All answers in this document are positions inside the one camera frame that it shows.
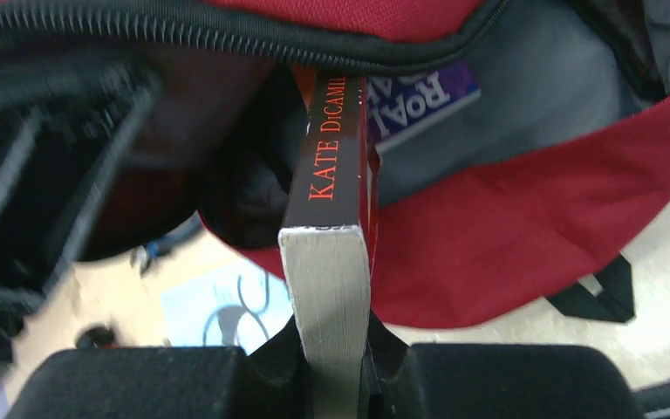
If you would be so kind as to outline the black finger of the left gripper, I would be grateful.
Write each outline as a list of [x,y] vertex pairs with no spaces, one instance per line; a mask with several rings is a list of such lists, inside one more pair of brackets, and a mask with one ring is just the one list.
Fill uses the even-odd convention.
[[80,255],[161,96],[142,63],[0,65],[0,301],[41,301]]

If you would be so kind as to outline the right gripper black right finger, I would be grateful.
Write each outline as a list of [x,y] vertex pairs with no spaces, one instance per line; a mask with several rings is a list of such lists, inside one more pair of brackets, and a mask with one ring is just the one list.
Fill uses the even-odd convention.
[[641,418],[618,368],[575,345],[407,345],[375,316],[375,418]]

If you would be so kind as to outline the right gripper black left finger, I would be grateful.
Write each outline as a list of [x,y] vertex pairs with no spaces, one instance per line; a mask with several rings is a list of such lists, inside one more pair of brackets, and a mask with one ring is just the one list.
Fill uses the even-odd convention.
[[9,418],[299,418],[294,322],[251,355],[238,347],[71,349],[30,376]]

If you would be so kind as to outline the light blue paperback book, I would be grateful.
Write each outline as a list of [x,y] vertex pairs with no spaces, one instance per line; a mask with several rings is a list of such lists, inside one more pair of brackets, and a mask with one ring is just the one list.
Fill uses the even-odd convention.
[[287,285],[243,259],[164,292],[161,305],[175,347],[241,347],[251,354],[292,316]]

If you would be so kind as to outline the dark brown cover paperback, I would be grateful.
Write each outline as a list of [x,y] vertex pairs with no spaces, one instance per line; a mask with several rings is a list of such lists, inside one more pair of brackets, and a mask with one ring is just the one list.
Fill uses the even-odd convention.
[[278,234],[314,418],[360,418],[366,412],[362,360],[380,166],[366,110],[363,77],[317,75]]

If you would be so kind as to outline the Roald Dahl paperback book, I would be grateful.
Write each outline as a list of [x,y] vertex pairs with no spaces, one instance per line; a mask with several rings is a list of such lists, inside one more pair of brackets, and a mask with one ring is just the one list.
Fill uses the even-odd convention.
[[481,88],[463,60],[412,76],[366,80],[367,122],[381,154],[477,100]]

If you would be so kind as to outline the red backpack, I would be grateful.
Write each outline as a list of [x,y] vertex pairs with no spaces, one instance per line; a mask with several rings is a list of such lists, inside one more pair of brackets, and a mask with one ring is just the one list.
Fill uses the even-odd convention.
[[[610,262],[670,201],[670,1],[574,1],[652,106],[386,207],[374,305],[473,326]],[[0,1],[0,36],[86,35],[389,73],[476,53],[526,1]]]

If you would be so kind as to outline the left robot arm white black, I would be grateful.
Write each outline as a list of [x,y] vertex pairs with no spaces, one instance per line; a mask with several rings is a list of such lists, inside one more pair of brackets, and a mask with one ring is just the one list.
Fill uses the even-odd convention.
[[0,70],[0,379],[24,319],[83,250],[161,90],[155,71],[120,60]]

